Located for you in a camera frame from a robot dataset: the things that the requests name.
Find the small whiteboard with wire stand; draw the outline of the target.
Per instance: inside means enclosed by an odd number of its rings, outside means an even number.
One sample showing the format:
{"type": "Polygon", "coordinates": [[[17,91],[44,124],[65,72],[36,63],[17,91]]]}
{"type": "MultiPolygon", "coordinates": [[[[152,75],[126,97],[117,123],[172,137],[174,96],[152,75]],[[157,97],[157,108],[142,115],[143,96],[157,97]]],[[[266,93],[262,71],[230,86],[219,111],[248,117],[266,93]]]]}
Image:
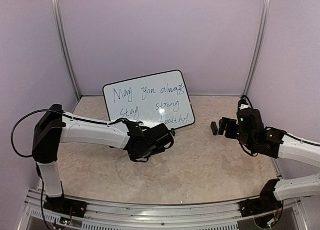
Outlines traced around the small whiteboard with wire stand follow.
{"type": "Polygon", "coordinates": [[[127,118],[148,127],[164,123],[170,130],[196,121],[180,70],[109,83],[103,86],[102,93],[111,121],[127,118]]]}

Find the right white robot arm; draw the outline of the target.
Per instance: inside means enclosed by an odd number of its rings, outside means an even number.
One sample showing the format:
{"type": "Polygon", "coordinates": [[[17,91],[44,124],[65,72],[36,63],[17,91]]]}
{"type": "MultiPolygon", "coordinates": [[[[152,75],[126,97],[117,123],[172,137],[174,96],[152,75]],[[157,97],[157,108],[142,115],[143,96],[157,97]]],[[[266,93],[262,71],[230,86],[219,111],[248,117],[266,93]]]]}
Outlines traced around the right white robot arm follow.
{"type": "MultiPolygon", "coordinates": [[[[319,143],[297,137],[285,130],[264,126],[260,111],[252,106],[246,95],[237,103],[235,119],[222,117],[219,120],[217,133],[237,140],[242,150],[251,157],[265,155],[320,166],[319,143]]],[[[319,174],[288,180],[271,179],[261,190],[255,206],[260,212],[266,212],[276,201],[319,193],[319,174]]]]}

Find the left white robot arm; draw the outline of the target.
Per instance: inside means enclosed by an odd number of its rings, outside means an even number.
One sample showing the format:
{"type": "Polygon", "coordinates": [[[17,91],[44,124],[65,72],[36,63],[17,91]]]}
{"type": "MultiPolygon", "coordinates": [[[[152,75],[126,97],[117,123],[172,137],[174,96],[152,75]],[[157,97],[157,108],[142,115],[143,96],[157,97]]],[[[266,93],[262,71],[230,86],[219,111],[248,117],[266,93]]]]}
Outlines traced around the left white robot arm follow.
{"type": "Polygon", "coordinates": [[[114,121],[96,120],[65,112],[62,105],[33,111],[20,118],[12,127],[10,142],[14,152],[22,158],[33,158],[42,186],[50,204],[63,213],[70,208],[65,198],[58,171],[60,143],[87,143],[125,150],[133,162],[145,163],[150,156],[160,154],[174,145],[174,132],[164,123],[152,128],[141,121],[118,118],[114,121]],[[31,115],[43,113],[33,132],[31,154],[23,155],[15,147],[14,132],[19,123],[31,115]]]}

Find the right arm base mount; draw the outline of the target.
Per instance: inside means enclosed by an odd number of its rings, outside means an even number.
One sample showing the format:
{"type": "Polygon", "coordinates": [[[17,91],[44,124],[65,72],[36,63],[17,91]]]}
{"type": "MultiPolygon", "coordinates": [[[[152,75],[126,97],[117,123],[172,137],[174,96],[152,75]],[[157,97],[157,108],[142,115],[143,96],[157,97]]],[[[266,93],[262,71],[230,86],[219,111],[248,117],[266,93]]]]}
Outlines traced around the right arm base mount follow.
{"type": "Polygon", "coordinates": [[[257,197],[239,202],[240,213],[243,218],[275,211],[282,207],[282,201],[269,197],[257,197]]]}

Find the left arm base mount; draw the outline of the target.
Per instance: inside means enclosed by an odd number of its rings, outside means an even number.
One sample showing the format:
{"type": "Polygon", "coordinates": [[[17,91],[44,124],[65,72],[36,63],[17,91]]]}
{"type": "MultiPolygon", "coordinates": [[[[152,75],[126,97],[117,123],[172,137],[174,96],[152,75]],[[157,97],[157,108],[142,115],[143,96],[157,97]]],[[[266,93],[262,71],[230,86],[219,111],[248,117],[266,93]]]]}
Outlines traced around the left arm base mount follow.
{"type": "Polygon", "coordinates": [[[68,215],[70,217],[84,218],[87,209],[84,201],[69,199],[64,196],[46,197],[43,207],[55,213],[68,215]]]}

